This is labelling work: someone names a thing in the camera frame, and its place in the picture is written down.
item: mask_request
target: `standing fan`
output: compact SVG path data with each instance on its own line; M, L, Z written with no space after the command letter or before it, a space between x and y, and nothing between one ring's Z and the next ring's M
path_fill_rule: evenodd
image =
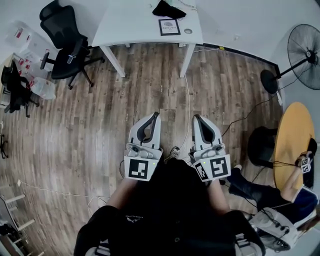
M260 74L263 87L268 93L275 94L278 90L277 80L292 70L306 87L320 90L319 52L320 31L307 24L296 26L288 39L288 57L291 67L277 76L264 69Z

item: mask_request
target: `seated person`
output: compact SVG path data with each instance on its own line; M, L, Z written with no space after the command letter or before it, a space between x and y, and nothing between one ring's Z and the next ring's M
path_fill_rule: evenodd
M150 181L124 178L77 236L75 256L265 255L259 236L231 211L219 180L209 186L174 147Z
M292 224L295 224L298 231L302 233L307 232L320 221L317 195L306 187L303 187L300 191L294 188L294 184L302 172L300 167L295 167L282 191L268 185L259 185L246 180L241 175L241 169L241 165L236 165L231 170L231 176L227 177L227 180L231 183L229 188L231 194L254 200L258 211L265 207L275 209ZM312 214L314 216L311 219L301 224L302 220Z

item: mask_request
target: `fan base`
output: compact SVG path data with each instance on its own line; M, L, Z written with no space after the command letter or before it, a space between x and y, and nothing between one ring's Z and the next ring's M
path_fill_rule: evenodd
M262 70L260 73L261 83L264 89L270 93L275 94L278 90L278 82L275 79L275 75L269 70Z

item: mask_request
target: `framed picture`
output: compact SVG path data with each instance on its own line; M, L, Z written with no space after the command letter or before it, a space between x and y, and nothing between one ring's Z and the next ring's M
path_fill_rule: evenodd
M165 18L159 19L161 36L178 36L180 35L179 25L176 19Z

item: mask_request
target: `round wooden table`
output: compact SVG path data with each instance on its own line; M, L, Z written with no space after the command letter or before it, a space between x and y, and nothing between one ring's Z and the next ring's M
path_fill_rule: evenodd
M300 102L292 103L283 114L276 135L274 161L294 164L302 152L307 151L310 138L315 139L315 129L307 108ZM273 165L275 186L281 191L294 170L294 166ZM295 188L304 184L302 173Z

